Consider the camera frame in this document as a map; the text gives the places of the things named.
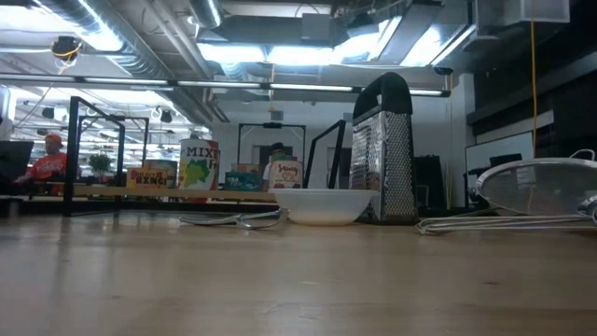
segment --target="box grater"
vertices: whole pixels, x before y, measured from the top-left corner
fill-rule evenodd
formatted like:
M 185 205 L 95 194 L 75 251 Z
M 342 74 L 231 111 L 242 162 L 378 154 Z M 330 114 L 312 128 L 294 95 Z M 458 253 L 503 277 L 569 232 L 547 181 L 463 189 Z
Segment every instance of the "box grater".
M 411 114 L 409 87 L 395 73 L 376 79 L 356 100 L 350 188 L 380 192 L 361 221 L 412 224 L 418 219 Z

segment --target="mesh strainer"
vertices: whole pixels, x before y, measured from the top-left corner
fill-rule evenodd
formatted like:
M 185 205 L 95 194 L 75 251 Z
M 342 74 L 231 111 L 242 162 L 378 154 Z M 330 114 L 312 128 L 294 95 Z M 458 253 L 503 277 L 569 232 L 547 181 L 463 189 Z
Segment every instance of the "mesh strainer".
M 597 204 L 597 162 L 575 158 L 514 161 L 494 167 L 477 181 L 481 197 L 512 217 L 428 218 L 421 233 L 457 230 L 597 229 L 591 221 Z

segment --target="wooden table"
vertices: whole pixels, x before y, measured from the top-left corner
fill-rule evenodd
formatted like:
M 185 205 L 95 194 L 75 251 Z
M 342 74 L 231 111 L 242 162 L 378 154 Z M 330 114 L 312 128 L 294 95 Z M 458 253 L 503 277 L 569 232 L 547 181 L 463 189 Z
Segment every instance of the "wooden table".
M 597 236 L 0 221 L 0 335 L 590 335 Z

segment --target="yellow cable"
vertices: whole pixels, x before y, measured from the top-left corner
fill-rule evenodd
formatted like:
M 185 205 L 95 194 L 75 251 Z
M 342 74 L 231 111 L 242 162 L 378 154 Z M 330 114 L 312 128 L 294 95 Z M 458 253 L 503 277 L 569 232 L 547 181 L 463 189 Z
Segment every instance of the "yellow cable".
M 79 51 L 81 49 L 82 44 L 79 43 L 78 46 L 76 46 L 75 49 L 65 52 L 65 53 L 56 53 L 52 51 L 52 54 L 56 57 L 66 57 L 66 56 L 72 56 L 74 53 L 76 53 L 77 51 Z

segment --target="cap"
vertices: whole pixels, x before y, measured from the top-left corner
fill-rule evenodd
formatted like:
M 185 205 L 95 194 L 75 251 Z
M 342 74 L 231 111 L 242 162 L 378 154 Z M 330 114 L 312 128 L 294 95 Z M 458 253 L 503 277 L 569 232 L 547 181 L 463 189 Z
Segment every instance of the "cap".
M 60 147 L 63 147 L 62 138 L 58 134 L 48 134 L 48 135 L 46 135 L 45 140 L 46 140 L 46 142 L 57 143 L 60 145 Z
M 275 143 L 275 144 L 271 145 L 270 152 L 273 152 L 274 150 L 284 150 L 284 144 L 283 143 Z

